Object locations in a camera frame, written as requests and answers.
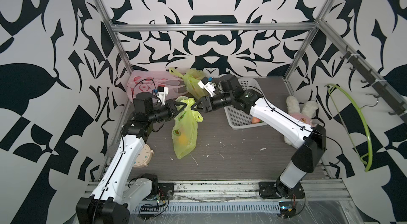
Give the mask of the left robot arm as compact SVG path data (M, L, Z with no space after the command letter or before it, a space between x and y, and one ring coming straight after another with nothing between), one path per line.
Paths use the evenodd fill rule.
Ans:
M153 190L153 180L138 178L126 188L135 160L153 132L153 125L170 121L185 110L186 103L169 99L155 107L154 94L139 93L133 100L134 111L123 125L120 143L104 177L88 198L80 198L76 215L81 224L127 224L130 213Z

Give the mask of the green avocado plastic bag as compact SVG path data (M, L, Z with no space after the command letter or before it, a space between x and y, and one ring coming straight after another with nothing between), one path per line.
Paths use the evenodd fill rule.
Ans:
M185 156L189 155L196 148L198 137L198 122L202 122L203 117L198 111L191 110L191 107L195 104L194 98L180 96L176 99L176 101L184 102L188 105L183 112L181 112L174 118L175 124L171 134L175 155L178 159L182 159ZM186 134L189 136L190 140L187 146L180 146L177 143L177 139L181 134Z

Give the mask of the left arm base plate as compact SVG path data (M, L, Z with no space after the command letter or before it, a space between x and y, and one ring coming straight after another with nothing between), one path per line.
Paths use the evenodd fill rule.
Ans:
M171 199L174 195L174 183L153 182L150 194L144 200Z

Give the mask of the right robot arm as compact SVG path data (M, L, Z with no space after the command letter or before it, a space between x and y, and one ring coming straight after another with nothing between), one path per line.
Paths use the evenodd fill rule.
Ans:
M326 150L326 132L323 127L314 127L293 118L271 104L259 88L243 87L232 74L222 76L218 83L204 77L198 86L209 95L199 99L192 110L208 113L232 106L277 130L296 149L275 183L275 188L281 193L297 187L308 173L314 172Z

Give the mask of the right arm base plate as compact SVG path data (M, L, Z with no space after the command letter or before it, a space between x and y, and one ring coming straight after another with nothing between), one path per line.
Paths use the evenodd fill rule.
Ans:
M275 182L259 182L259 196L263 199L304 199L305 191L300 183L292 189L280 180Z

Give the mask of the white plastic basket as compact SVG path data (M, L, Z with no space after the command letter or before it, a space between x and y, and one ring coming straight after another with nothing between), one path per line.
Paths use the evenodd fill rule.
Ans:
M248 88L253 90L256 90L257 88L259 90L261 89L258 81L254 78L240 77L238 78L238 81L242 85L244 90ZM260 126L267 126L267 124L263 121L253 123L253 117L251 115L248 115L245 112L234 108L233 106L227 106L224 108L224 110L227 121L233 130L243 130Z

